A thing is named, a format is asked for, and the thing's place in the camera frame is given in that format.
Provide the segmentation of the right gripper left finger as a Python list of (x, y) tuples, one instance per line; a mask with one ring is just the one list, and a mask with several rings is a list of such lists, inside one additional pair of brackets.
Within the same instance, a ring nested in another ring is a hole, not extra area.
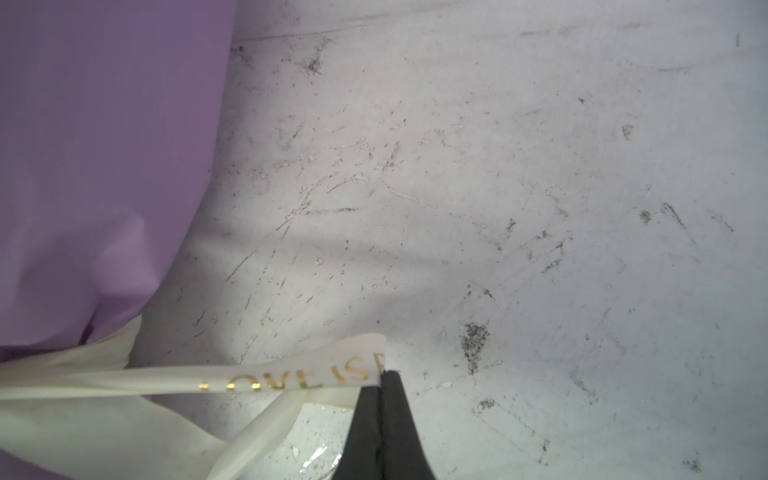
[(380, 388), (362, 388), (333, 480), (384, 478), (380, 415)]

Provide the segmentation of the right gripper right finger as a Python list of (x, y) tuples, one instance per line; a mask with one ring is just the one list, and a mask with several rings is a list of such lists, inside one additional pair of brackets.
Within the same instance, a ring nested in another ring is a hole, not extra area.
[(385, 371), (380, 387), (382, 475), (385, 480), (435, 480), (424, 454), (401, 377)]

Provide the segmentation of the pink purple wrapping paper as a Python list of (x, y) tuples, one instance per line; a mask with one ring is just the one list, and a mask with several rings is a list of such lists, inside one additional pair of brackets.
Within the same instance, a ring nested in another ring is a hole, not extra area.
[(211, 178), (232, 1), (1, 5), (1, 475), (203, 479), (223, 443), (123, 373)]

